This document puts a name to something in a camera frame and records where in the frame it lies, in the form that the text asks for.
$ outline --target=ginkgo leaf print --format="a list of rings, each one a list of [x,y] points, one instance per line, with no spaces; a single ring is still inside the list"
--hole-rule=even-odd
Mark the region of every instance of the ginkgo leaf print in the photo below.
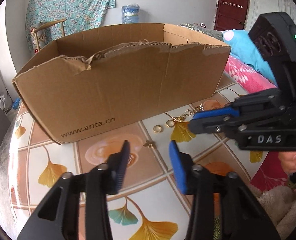
[[[128,200],[126,199],[126,203],[122,208],[109,210],[108,215],[115,223],[127,226],[138,222],[136,216],[128,210],[127,204]]]
[[[19,139],[26,132],[26,128],[21,125],[22,122],[23,122],[23,117],[21,116],[20,119],[15,124],[15,127],[17,127],[17,130],[15,131],[15,135],[17,139]]]
[[[177,143],[189,142],[192,138],[195,138],[195,134],[190,132],[188,128],[189,122],[175,121],[174,129],[171,134],[171,140],[175,140]]]
[[[133,234],[129,240],[170,240],[178,231],[178,225],[173,222],[152,222],[148,220],[139,206],[126,197],[138,210],[142,217],[141,227]]]
[[[250,151],[250,162],[258,163],[262,160],[263,152],[262,151]]]
[[[38,183],[51,188],[60,178],[60,176],[67,171],[67,167],[60,164],[53,164],[50,161],[47,148],[45,146],[43,146],[43,148],[47,153],[48,165],[43,171],[43,173],[39,176]]]

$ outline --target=tile pattern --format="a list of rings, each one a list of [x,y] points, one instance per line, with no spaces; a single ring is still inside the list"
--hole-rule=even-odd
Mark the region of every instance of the tile pattern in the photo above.
[[[114,239],[129,239],[134,234],[144,239],[144,235],[140,235],[144,232],[142,227],[155,230],[157,225],[162,225],[172,239],[184,239],[192,197],[181,195],[173,179],[168,145],[175,128],[168,127],[166,122],[171,117],[186,113],[188,109],[193,110],[200,103],[205,110],[216,109],[246,93],[238,83],[224,75],[211,98],[66,145],[53,143],[21,105],[11,141],[8,174],[17,230],[20,232],[58,174],[64,171],[74,174],[88,172],[105,162],[110,154],[118,152],[123,141],[128,140],[132,159],[128,163],[123,188],[117,196],[107,197]],[[154,133],[155,125],[162,126],[163,131]],[[144,147],[146,141],[153,141],[154,147]],[[189,142],[180,142],[178,146],[182,152],[190,154],[196,163],[213,172],[236,171],[246,183],[250,182],[266,156],[264,153],[260,162],[251,163],[249,152],[241,152],[233,140],[221,134],[192,136]],[[43,174],[52,179],[44,179]],[[80,197],[80,203],[79,237],[85,239],[84,194]],[[218,215],[219,204],[215,206]],[[114,216],[122,207],[132,213],[129,221],[118,221]]]

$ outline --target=red door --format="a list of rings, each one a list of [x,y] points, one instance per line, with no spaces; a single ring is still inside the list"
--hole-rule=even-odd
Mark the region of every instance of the red door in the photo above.
[[[243,30],[249,0],[219,0],[214,29]]]

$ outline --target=wooden chair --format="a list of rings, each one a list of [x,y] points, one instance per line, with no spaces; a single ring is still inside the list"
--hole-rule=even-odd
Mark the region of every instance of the wooden chair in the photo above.
[[[37,50],[38,52],[40,51],[40,45],[39,45],[39,40],[38,40],[38,35],[37,35],[37,32],[39,31],[42,31],[46,28],[49,28],[53,25],[56,25],[58,23],[61,23],[61,34],[62,34],[62,37],[65,36],[65,30],[64,30],[64,22],[66,21],[67,19],[66,18],[63,18],[63,19],[60,19],[60,20],[56,20],[56,21],[52,21],[52,22],[48,22],[48,23],[45,23],[43,24],[42,26],[40,26],[38,29],[35,29],[32,31],[32,34],[36,40],[36,43],[37,43]]]

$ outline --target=concrete floor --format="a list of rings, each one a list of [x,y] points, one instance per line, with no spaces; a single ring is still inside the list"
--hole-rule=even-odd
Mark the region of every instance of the concrete floor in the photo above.
[[[12,240],[17,239],[18,231],[10,209],[8,189],[9,146],[18,110],[11,110],[7,117],[11,125],[0,147],[0,225]]]

